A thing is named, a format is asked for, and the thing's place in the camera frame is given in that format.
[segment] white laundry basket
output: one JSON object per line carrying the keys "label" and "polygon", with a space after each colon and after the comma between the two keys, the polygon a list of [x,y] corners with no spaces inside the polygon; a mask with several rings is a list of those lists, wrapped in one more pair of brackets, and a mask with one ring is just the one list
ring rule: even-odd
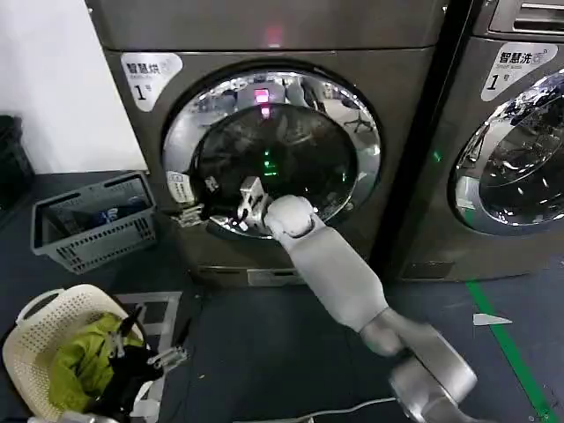
{"label": "white laundry basket", "polygon": [[[27,317],[40,303],[49,304]],[[18,393],[36,417],[56,421],[63,410],[48,400],[48,370],[57,349],[77,330],[98,320],[102,313],[127,317],[123,308],[96,286],[56,289],[31,300],[19,313],[16,327],[4,342],[2,356]],[[143,339],[137,326],[133,331]]]}

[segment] laundry basket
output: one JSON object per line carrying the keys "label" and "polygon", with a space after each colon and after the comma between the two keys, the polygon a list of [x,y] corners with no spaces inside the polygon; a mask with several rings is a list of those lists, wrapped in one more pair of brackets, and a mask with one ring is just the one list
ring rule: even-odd
{"label": "laundry basket", "polygon": [[[49,297],[56,297],[38,308]],[[4,342],[4,365],[18,393],[36,417],[57,421],[63,410],[48,400],[49,374],[57,349],[77,330],[98,320],[102,313],[127,317],[123,308],[96,286],[56,289],[31,300],[19,313],[16,327]],[[134,333],[143,339],[141,330]]]}
{"label": "laundry basket", "polygon": [[[42,200],[33,207],[32,251],[68,271],[84,273],[153,245],[155,207],[142,172]],[[119,210],[125,216],[119,217]],[[110,219],[110,212],[117,219]]]}

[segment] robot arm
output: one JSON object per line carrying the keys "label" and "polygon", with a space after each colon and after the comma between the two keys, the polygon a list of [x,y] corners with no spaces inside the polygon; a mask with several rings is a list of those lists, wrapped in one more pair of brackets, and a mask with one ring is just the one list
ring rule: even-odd
{"label": "robot arm", "polygon": [[413,352],[390,377],[405,413],[419,423],[478,422],[458,409],[476,375],[442,335],[390,308],[378,276],[335,229],[324,225],[306,198],[285,196],[265,207],[267,195],[260,180],[252,179],[241,189],[241,220],[269,230],[329,314],[357,331],[371,350],[386,356],[404,348]]}

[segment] green cloth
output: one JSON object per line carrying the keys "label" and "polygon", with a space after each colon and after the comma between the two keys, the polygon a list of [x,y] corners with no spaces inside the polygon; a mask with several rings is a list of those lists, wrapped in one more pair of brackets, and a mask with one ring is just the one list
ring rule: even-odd
{"label": "green cloth", "polygon": [[[55,354],[49,369],[49,401],[63,410],[82,412],[99,397],[114,375],[109,360],[107,334],[116,331],[119,317],[105,313],[100,320],[85,326]],[[143,343],[131,334],[125,345]]]}

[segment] front-loading washer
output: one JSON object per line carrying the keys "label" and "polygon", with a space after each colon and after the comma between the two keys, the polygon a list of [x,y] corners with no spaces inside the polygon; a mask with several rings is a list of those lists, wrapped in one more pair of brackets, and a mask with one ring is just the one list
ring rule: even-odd
{"label": "front-loading washer", "polygon": [[151,172],[220,188],[206,224],[178,228],[194,275],[223,286],[295,283],[268,234],[230,208],[247,176],[304,196],[365,258],[447,8],[446,0],[88,0]]}
{"label": "front-loading washer", "polygon": [[564,247],[564,1],[476,5],[390,279],[515,276]]}

